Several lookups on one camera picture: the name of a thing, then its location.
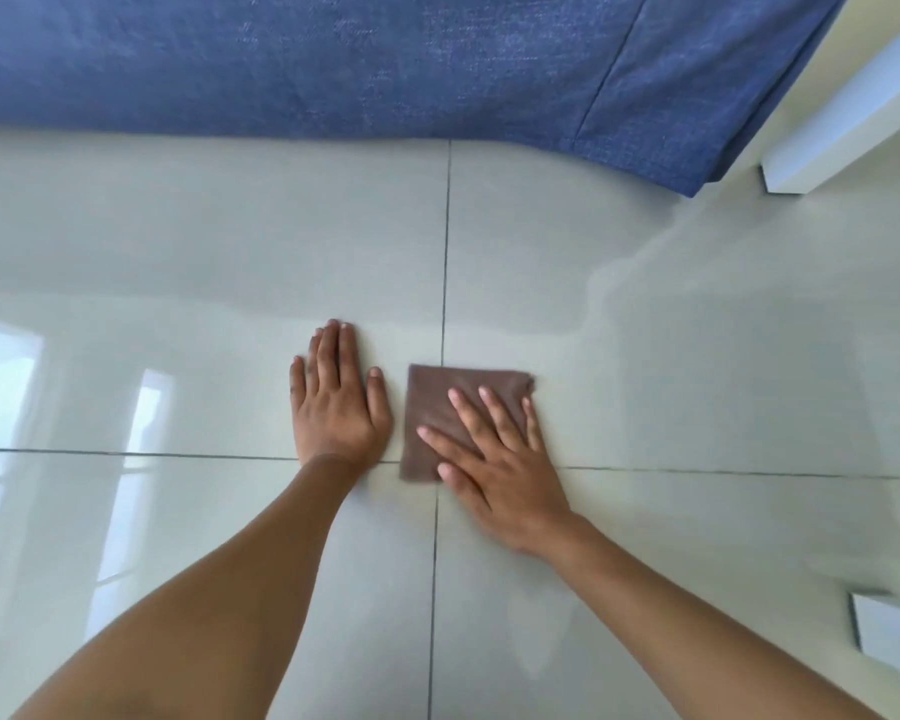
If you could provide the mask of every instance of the finger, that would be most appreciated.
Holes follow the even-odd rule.
[[[543,431],[540,429],[540,420],[537,419],[537,407],[534,400],[528,396],[523,397],[523,413],[527,415],[527,444],[534,452],[541,455],[547,454],[547,445],[543,441]]]
[[[430,427],[417,427],[416,434],[423,440],[436,454],[444,460],[453,463],[458,468],[474,477],[477,484],[480,484],[479,475],[481,468],[486,464],[482,459],[473,454],[466,447],[457,444],[449,436],[438,432]]]
[[[307,398],[307,384],[303,377],[303,359],[300,356],[293,357],[293,363],[289,365],[289,405],[296,414],[300,405]]]
[[[323,338],[316,350],[316,370],[320,375],[320,388],[334,390],[340,387],[340,374],[337,371],[337,335],[340,324],[336,320],[328,320],[323,328]]]
[[[456,498],[470,511],[480,528],[487,529],[491,522],[492,510],[484,492],[470,476],[450,462],[441,462],[436,469],[440,479],[450,486]]]
[[[360,386],[357,332],[350,323],[339,327],[339,385],[349,388]]]
[[[483,457],[489,458],[492,454],[499,451],[503,444],[497,433],[491,428],[490,424],[484,421],[484,418],[480,416],[480,411],[474,408],[463,392],[456,388],[451,388],[448,395],[460,421],[463,422],[466,431],[473,438],[474,445],[480,447]]]
[[[317,349],[321,345],[321,338],[324,338],[324,329],[317,328],[313,337],[310,338],[310,348],[307,350],[307,394],[311,397],[317,393],[321,387],[321,375],[317,371]]]
[[[477,391],[480,393],[480,399],[486,405],[486,409],[490,412],[490,418],[493,420],[493,426],[497,428],[497,436],[500,442],[514,452],[522,447],[527,447],[520,435],[520,431],[516,428],[514,420],[511,419],[507,412],[507,407],[503,405],[492,388],[481,386]]]
[[[366,374],[366,408],[370,412],[370,423],[377,432],[390,434],[394,429],[394,414],[390,399],[387,399],[387,382],[384,372],[377,366]]]

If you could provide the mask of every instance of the hand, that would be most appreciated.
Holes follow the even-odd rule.
[[[380,461],[394,417],[376,366],[366,375],[364,392],[352,325],[329,320],[316,329],[306,365],[296,356],[289,368],[289,400],[301,464],[334,455],[353,467],[356,478]]]
[[[420,438],[447,460],[437,472],[483,532],[510,548],[542,558],[554,531],[572,522],[575,514],[547,457],[534,402],[523,400],[525,442],[492,389],[481,386],[480,398],[493,427],[462,393],[451,388],[449,397],[482,458],[449,436],[420,427]]]

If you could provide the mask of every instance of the forearm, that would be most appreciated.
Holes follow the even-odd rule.
[[[242,531],[84,646],[18,717],[263,718],[357,477],[336,458],[312,460]]]
[[[574,519],[545,558],[683,720],[878,720],[789,654]]]

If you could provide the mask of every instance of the blue bedsheet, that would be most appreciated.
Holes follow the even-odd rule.
[[[0,0],[0,123],[499,139],[684,195],[844,0]]]

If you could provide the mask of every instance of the white tile floor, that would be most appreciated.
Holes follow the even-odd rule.
[[[411,362],[534,372],[580,510],[900,720],[845,601],[900,593],[900,136],[803,199],[762,192],[758,144],[687,200],[503,144],[0,131],[0,718],[292,478],[287,366],[335,316],[397,404]],[[385,464],[272,716],[673,715],[548,571]]]

